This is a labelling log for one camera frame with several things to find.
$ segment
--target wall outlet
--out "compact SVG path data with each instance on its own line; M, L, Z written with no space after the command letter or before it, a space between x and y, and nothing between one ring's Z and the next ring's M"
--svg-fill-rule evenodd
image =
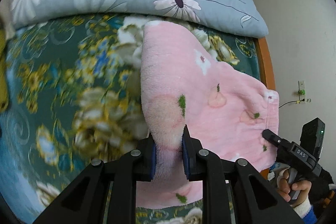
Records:
M304 81L299 81L299 100L300 104L305 104L306 103L306 88L305 88L305 82Z

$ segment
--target orange wooden edge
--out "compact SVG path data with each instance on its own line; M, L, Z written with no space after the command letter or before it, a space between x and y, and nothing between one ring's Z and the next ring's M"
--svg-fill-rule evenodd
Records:
M273 66L266 38L255 39L254 43L259 63L260 80L269 90L275 90ZM265 169L260 172L265 179L267 179L268 170Z

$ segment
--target black cable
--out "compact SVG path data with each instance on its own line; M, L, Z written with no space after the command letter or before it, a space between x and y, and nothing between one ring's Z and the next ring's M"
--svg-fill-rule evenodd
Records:
M279 108L280 107L283 107L284 105L287 105L287 104L289 104L289 103L296 103L297 101L290 101L290 102L286 102L285 104L283 104L282 106L279 106Z

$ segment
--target finger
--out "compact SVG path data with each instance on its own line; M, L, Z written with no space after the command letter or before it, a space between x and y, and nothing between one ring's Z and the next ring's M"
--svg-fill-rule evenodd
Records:
M311 188L311 182L308 180L301 180L299 182L293 183L292 189L295 191L304 191L304 190L310 190Z
M285 192L286 194L288 194L291 191L291 189L290 189L290 187L288 185L288 182L285 179L281 179L279 181L279 189L281 191Z
M280 189L277 189L277 192L279 193L280 196L282 196L282 198L283 198L286 202L288 202L288 201L291 200L291 197L290 197L288 194L286 194L285 192L281 191Z
M282 177L283 177L284 179L288 179L288 178L289 178L289 172L288 172L288 169L285 170L285 172L283 173Z

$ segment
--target silver bolt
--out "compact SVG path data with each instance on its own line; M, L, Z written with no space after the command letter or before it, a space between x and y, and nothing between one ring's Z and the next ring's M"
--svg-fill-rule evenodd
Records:
M246 159L239 159L238 160L238 164L240 166L246 166L247 165L247 160Z
M93 159L91 161L91 164L94 166L94 167L97 167L101 164L101 160L100 159Z
M199 153L201 156L207 156L207 155L209 155L209 151L206 150L206 149L201 149L200 151L198 151L198 153Z
M141 151L140 150L137 150L137 149L134 149L131 151L131 155L133 157L137 157L137 156L140 156L141 155Z

